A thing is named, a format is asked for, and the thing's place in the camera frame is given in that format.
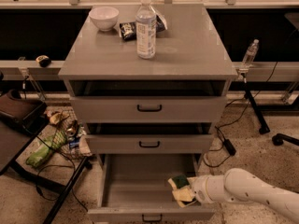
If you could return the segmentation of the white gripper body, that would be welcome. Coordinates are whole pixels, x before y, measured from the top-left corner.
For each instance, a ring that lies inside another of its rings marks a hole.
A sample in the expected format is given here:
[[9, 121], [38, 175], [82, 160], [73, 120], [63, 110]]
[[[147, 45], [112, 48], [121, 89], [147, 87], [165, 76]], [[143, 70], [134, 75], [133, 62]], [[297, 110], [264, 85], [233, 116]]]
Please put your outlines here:
[[215, 203], [225, 199], [222, 175], [201, 175], [191, 183], [196, 200], [200, 203]]

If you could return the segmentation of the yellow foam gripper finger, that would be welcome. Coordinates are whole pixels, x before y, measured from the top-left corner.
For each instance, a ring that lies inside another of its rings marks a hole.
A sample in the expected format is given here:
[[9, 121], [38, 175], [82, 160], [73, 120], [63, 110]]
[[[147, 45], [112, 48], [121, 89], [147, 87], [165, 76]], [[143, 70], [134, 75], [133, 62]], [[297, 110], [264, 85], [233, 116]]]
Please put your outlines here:
[[195, 195], [189, 187], [175, 189], [172, 194], [180, 207], [186, 207], [196, 202]]
[[181, 189], [185, 186], [189, 186], [194, 180], [196, 180], [196, 177], [187, 177], [186, 175], [178, 175], [175, 177], [171, 177], [168, 179], [168, 183], [172, 187], [172, 189]]

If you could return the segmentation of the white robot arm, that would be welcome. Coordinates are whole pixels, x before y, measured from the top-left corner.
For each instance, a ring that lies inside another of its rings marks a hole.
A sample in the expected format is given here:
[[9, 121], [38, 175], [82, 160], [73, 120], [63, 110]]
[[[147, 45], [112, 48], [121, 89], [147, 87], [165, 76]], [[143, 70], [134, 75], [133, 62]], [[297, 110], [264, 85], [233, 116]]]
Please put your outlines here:
[[168, 179], [180, 207], [193, 203], [260, 203], [299, 224], [299, 194], [267, 184], [240, 168], [224, 175], [178, 175]]

